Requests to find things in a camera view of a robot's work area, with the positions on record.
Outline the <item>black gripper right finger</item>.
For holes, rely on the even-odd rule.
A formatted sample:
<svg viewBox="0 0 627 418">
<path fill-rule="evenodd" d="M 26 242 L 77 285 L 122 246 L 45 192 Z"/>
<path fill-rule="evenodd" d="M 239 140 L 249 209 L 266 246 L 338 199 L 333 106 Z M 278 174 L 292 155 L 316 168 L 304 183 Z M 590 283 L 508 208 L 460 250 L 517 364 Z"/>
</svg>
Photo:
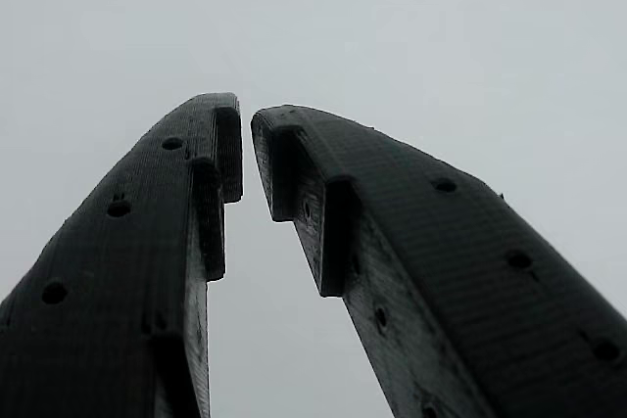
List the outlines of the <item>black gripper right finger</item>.
<svg viewBox="0 0 627 418">
<path fill-rule="evenodd" d="M 626 321 L 474 176 L 302 106 L 256 112 L 271 217 L 397 417 L 622 417 Z"/>
</svg>

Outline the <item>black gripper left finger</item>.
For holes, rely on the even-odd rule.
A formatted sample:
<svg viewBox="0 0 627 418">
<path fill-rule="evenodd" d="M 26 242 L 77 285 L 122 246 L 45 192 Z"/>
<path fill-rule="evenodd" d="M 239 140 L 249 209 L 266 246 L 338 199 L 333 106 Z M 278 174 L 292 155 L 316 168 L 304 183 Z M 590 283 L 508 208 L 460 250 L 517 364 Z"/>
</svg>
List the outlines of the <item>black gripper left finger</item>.
<svg viewBox="0 0 627 418">
<path fill-rule="evenodd" d="M 159 120 L 2 301 L 2 415 L 208 416 L 208 285 L 242 194 L 234 94 Z"/>
</svg>

